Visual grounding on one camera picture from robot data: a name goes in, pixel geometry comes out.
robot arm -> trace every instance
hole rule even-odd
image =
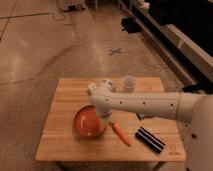
[[[90,88],[90,101],[100,117],[110,115],[110,110],[143,113],[190,123],[196,103],[206,95],[190,93],[115,93],[110,80]]]
[[[213,95],[190,93],[115,93],[115,85],[103,80],[89,86],[90,101],[100,117],[111,109],[190,123],[186,167],[192,171],[213,169]]]

white cup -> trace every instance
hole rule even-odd
[[[126,76],[121,79],[123,92],[125,93],[132,93],[136,87],[137,80],[132,76]]]

carrot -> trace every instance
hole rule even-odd
[[[119,138],[128,146],[131,146],[126,134],[122,131],[118,123],[112,124],[113,131],[119,136]]]

orange bowl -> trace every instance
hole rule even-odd
[[[106,124],[97,116],[92,105],[81,108],[74,120],[76,131],[83,137],[97,137],[104,133]]]

tiled floor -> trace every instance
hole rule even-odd
[[[0,1],[0,16],[10,13],[12,2]],[[14,12],[22,15],[51,9],[56,9],[51,0],[18,0]],[[9,21],[0,43],[1,170],[58,170],[53,163],[36,162],[35,153],[61,77],[159,76],[166,91],[182,86],[141,33],[121,31],[125,14],[115,5],[100,6],[97,13],[86,9],[66,16],[64,21],[53,20],[51,14]],[[4,22],[0,20],[0,29]],[[117,48],[122,53],[110,55]],[[76,170],[148,168],[141,163],[72,166]],[[183,163],[168,163],[162,170],[183,170]]]
[[[4,27],[6,25],[7,19],[1,19],[0,20],[0,31],[2,32],[4,30]]]

